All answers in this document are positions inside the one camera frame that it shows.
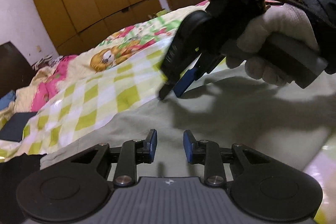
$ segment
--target gray ribbed panel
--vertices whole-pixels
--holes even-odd
[[[80,224],[257,224],[267,223],[238,210],[222,189],[199,178],[141,178],[117,189],[98,213]],[[313,224],[305,220],[302,224]],[[25,224],[36,224],[27,220]]]

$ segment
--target wooden headboard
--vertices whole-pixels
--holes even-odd
[[[10,90],[28,86],[34,75],[28,61],[11,42],[0,45],[0,98]]]

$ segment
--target gray handle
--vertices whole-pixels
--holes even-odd
[[[221,53],[247,60],[255,54],[243,52],[235,40],[228,40]],[[309,86],[327,67],[328,62],[304,43],[281,33],[272,33],[256,55],[289,75],[301,87]]]

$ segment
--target black fabric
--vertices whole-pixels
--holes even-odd
[[[0,130],[0,140],[12,142],[22,141],[23,128],[26,126],[28,120],[35,116],[36,113],[37,112],[15,113]]]
[[[336,25],[336,0],[301,1],[326,20]],[[336,73],[336,29],[327,26],[310,15],[307,16],[320,46],[321,56],[329,62],[325,72],[328,74]]]
[[[40,169],[43,156],[23,154],[0,163],[0,223],[21,224],[26,219],[16,202],[16,188],[25,177]]]

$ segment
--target metal screw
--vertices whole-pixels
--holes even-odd
[[[210,176],[208,177],[207,181],[210,184],[218,185],[224,182],[224,178],[222,178],[221,176]]]
[[[132,178],[130,176],[119,176],[115,179],[116,183],[119,183],[121,185],[127,185],[132,181]]]

